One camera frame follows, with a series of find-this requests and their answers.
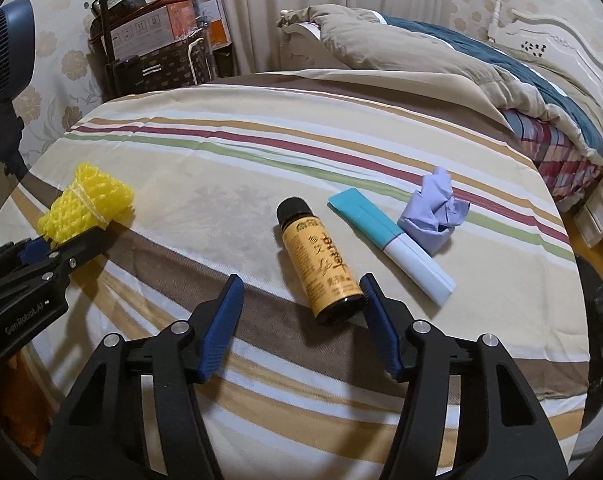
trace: crumpled purple cloth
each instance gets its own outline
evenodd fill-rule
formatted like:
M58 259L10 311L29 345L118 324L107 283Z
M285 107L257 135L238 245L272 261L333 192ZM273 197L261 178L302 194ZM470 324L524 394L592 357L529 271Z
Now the crumpled purple cloth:
M435 168L424 175L421 191L414 193L397 225L428 254L435 254L468 215L470 202L453 197L450 174Z

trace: teal blanket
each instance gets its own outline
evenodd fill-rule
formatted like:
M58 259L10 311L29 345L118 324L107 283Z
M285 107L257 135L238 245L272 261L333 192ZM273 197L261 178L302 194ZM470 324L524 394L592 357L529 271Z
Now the teal blanket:
M557 92L553 85L539 77L539 75L534 73L530 68L524 65L524 63L502 54L487 44L473 40L455 30L441 27L441 25L412 22L410 20L393 18L391 16L384 16L384 19L389 25L393 25L394 27L404 28L411 32L430 34L431 36L450 44L450 46L459 52L472 56L475 59L480 59L484 62L500 66L513 74L516 78L519 78L522 82L535 86L537 90L539 90L539 93L546 104L557 105L566 111L581 129L587 145L597 150L603 157L603 139L601 138L601 134L583 110L570 97L563 96Z

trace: white cord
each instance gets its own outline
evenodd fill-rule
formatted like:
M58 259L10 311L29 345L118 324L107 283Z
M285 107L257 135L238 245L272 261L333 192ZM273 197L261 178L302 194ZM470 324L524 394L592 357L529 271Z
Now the white cord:
M86 209L88 209L89 212L91 212L92 215L97 220L99 220L102 224L108 225L108 222L105 220L105 218L103 216L101 216L99 214L99 211L97 211L97 208L94 205L94 202L92 201L92 199L90 198L88 193L86 193L86 190L84 189L84 187L81 184L79 184L75 180L72 182L72 184L70 184L69 190L72 192L73 195L76 196L76 198L79 200L79 202L81 202L84 206L86 206Z
M192 73L192 79L194 80L195 85L198 85L199 83L197 83L197 76L194 74L194 66L192 65L192 48L200 41L203 41L203 38L194 40L190 45L188 45L188 63L190 63L190 72Z

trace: wooden bedpost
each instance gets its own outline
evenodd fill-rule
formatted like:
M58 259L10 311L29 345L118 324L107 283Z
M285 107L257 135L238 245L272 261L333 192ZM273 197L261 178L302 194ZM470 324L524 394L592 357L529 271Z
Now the wooden bedpost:
M499 28L499 14L501 14L501 0L495 1L495 10L488 25L488 41L495 43L497 40L497 29Z

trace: yellow bottle label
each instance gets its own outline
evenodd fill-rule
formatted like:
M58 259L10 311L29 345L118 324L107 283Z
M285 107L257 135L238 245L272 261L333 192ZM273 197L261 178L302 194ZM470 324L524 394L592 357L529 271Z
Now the yellow bottle label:
M362 294L319 218L294 221L282 237L315 317L335 301Z

